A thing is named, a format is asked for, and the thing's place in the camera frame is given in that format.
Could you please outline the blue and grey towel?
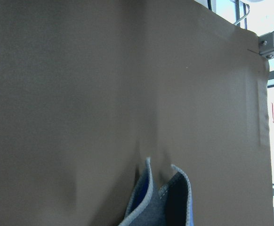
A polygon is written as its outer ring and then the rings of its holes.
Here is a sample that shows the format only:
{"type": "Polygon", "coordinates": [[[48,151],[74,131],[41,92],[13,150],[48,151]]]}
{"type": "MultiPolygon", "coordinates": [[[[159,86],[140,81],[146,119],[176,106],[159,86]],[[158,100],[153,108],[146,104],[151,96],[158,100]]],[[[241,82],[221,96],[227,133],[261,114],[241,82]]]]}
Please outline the blue and grey towel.
{"type": "Polygon", "coordinates": [[[153,178],[151,159],[138,179],[121,226],[193,226],[193,198],[187,174],[171,165],[176,174],[161,188],[153,178]]]}

